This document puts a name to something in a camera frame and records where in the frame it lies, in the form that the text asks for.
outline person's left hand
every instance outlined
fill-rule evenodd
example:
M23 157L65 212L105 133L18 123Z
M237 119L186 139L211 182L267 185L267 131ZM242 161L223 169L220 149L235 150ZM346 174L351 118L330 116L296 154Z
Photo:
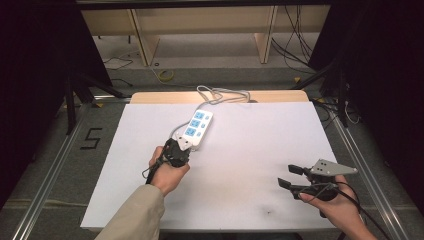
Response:
M163 147L156 147L152 159L149 161L150 167L156 163L156 159L160 156L162 149ZM188 163L180 168L175 168L167 163L163 163L156 171L150 184L159 188L165 197L169 192L177 188L188 170L190 170Z

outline power strip switch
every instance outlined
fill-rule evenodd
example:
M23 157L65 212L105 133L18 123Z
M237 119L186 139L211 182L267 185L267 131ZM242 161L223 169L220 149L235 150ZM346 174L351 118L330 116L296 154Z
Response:
M205 137L206 130L212 121L213 113L205 110L196 110L191 118L184 134L178 136L178 145L182 151L191 148L195 151L199 148L202 139Z

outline white tabletop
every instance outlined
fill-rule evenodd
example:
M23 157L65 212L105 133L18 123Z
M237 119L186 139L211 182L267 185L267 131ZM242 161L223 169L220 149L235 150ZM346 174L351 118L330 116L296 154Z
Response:
M141 172L171 130L190 120L197 104L127 105L82 228L98 230L145 183ZM288 172L336 161L310 102L231 103L214 113L190 171L165 199L161 229L168 231L297 231L334 228L318 210L278 186L277 178L310 185Z

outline human hand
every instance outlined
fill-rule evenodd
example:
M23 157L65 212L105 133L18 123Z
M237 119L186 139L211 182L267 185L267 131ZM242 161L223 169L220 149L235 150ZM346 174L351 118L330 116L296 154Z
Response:
M156 163L156 159L160 156L162 149L163 147L156 147L152 159L149 161L150 167ZM190 170L188 163L180 168L175 168L168 163L164 163L156 171L150 184L159 188L165 197L169 192L177 188L188 170Z
M352 189L346 185L347 181L345 177L339 175L335 178L336 182L339 183L338 187L340 191L355 199ZM356 205L341 194L338 194L336 198L327 202L306 193L300 193L299 197L304 202L321 210L334 226L343 231L351 239L376 239L362 222Z

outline beige sleeve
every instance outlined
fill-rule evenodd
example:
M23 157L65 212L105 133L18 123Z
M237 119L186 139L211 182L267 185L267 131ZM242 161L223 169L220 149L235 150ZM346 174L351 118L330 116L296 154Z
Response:
M96 240L159 238L159 222L165 212L162 192L155 186L140 186L119 208Z

